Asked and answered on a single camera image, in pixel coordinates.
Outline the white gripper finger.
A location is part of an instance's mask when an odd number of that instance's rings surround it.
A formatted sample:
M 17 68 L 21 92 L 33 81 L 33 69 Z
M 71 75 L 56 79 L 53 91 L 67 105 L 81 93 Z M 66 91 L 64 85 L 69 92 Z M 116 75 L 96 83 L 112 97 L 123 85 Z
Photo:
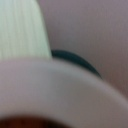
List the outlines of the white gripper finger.
M 48 35 L 37 0 L 0 0 L 0 60 L 50 59 Z

